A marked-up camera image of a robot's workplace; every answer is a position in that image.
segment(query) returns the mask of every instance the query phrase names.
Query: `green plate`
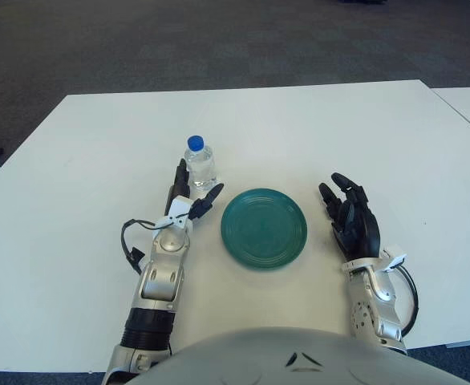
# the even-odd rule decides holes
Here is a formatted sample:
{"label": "green plate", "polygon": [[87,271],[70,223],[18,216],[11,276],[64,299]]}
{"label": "green plate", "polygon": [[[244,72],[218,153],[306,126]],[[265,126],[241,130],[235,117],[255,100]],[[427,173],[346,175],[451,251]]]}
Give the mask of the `green plate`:
{"label": "green plate", "polygon": [[306,221],[294,201],[279,191],[256,188],[229,202],[221,236],[243,265],[276,269],[292,262],[306,243]]}

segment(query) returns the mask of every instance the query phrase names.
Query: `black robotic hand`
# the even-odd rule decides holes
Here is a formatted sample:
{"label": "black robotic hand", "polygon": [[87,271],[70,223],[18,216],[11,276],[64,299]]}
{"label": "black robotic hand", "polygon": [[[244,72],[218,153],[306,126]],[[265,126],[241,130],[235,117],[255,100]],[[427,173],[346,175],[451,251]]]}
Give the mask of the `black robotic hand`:
{"label": "black robotic hand", "polygon": [[378,257],[378,222],[367,206],[368,199],[363,187],[337,172],[331,175],[331,179],[346,194],[344,202],[324,183],[318,186],[318,190],[333,220],[333,232],[346,260]]}

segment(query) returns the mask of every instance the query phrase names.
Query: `silver robotic arm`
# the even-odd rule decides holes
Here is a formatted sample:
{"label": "silver robotic arm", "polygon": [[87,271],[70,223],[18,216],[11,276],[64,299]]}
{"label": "silver robotic arm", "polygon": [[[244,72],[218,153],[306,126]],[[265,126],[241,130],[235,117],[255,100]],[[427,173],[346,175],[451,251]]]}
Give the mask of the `silver robotic arm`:
{"label": "silver robotic arm", "polygon": [[[204,199],[191,201],[187,182],[188,173],[182,160],[176,170],[175,184],[169,190],[166,215],[155,224],[130,220],[123,226],[123,249],[140,278],[121,343],[114,348],[102,385],[126,383],[171,355],[169,337],[184,281],[192,219],[202,217],[211,209],[223,188],[223,184],[218,184]],[[129,252],[124,243],[124,231],[135,223],[153,230],[149,255],[135,248]]]}
{"label": "silver robotic arm", "polygon": [[401,273],[406,271],[401,265],[407,255],[398,246],[379,250],[378,222],[367,206],[363,187],[338,173],[331,178],[347,199],[342,202],[323,183],[319,185],[319,191],[333,220],[335,238],[346,257],[342,271],[349,285],[353,332],[358,339],[406,354],[403,334],[415,321],[418,298],[408,274],[415,307],[403,333],[395,312],[395,290],[389,273],[395,268]]}
{"label": "silver robotic arm", "polygon": [[391,246],[378,258],[360,258],[342,265],[349,285],[351,325],[356,338],[402,353],[406,353],[406,347],[389,272],[405,257],[398,246]]}

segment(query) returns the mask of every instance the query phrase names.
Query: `blue bottle cap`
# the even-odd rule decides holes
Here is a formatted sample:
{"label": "blue bottle cap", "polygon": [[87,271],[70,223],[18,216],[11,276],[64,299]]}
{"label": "blue bottle cap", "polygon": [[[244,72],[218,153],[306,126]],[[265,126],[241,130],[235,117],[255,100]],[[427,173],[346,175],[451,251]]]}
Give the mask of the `blue bottle cap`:
{"label": "blue bottle cap", "polygon": [[199,135],[194,135],[188,138],[187,144],[191,151],[200,151],[205,146],[203,138]]}

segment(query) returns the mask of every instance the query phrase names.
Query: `water bottle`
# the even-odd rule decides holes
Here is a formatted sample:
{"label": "water bottle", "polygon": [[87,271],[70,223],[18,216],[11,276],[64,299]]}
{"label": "water bottle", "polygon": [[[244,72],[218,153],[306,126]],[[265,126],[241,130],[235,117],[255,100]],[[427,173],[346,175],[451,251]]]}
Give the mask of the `water bottle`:
{"label": "water bottle", "polygon": [[212,149],[205,146],[203,138],[198,135],[188,138],[187,144],[185,161],[190,179],[198,189],[210,190],[217,182]]}

